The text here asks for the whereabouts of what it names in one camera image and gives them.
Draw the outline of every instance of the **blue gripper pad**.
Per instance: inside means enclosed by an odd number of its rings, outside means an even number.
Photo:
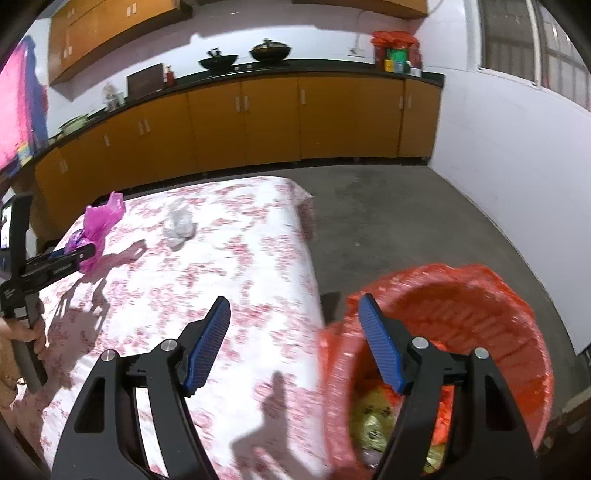
[[[370,294],[365,294],[361,297],[357,313],[359,316],[359,322],[361,323],[361,327],[363,328],[363,332],[369,343],[369,348],[374,356],[376,364],[378,364],[379,373],[382,375],[382,379],[390,385],[396,393],[402,394],[406,387],[402,368],[402,356],[401,352],[399,352],[394,345],[391,334],[388,333],[384,322],[397,322],[400,323],[404,330],[406,330],[406,328],[401,322],[399,322],[399,320],[385,317]],[[404,332],[401,332],[401,336],[404,337],[401,338],[401,343],[405,344],[411,336],[408,331],[406,331],[406,335],[403,335],[403,333]]]
[[[183,387],[191,395],[198,388],[205,385],[224,336],[230,326],[230,302],[222,298],[217,307],[214,305],[212,310],[202,320],[202,322],[208,320],[209,322],[189,355],[189,368]]]

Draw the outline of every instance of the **red plastic bag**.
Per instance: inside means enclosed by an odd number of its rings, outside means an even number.
[[[377,47],[409,48],[411,45],[418,45],[418,40],[402,30],[377,31],[373,33],[371,43]]]
[[[532,310],[488,267],[430,264],[387,275],[349,296],[344,320],[320,334],[324,435],[335,478],[372,475],[358,462],[349,434],[355,390],[377,369],[357,318],[365,293],[414,336],[457,353],[485,347],[515,397],[534,448],[539,447],[550,419],[554,377]]]

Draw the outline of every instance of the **window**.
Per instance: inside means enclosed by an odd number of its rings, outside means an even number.
[[[540,37],[542,86],[591,110],[591,75],[581,55],[554,17],[542,5]]]
[[[546,8],[537,0],[479,0],[479,5],[484,68],[532,82],[538,68],[543,87],[591,111],[589,69]],[[534,39],[532,23],[539,39]],[[537,48],[539,66],[535,64]]]
[[[482,66],[534,81],[534,36],[525,0],[480,0]]]

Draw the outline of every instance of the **bottle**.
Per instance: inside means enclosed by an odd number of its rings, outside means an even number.
[[[174,72],[170,65],[166,65],[166,87],[174,87],[177,84],[177,79],[174,77]]]

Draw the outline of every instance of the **white bedsheet with red pattern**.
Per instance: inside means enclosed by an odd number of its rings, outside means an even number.
[[[192,205],[197,233],[173,252],[163,222],[167,205],[181,197]],[[187,399],[217,473],[233,480],[323,477],[316,358],[322,314],[306,244],[311,196],[291,180],[256,177],[181,187],[126,206],[97,267],[41,292],[50,379],[37,395],[21,387],[14,403],[25,438],[51,466],[102,351],[147,352],[202,319],[223,295],[232,305],[226,339],[206,385]],[[58,248],[81,225],[79,218]],[[150,466],[165,475],[143,389],[138,409]]]

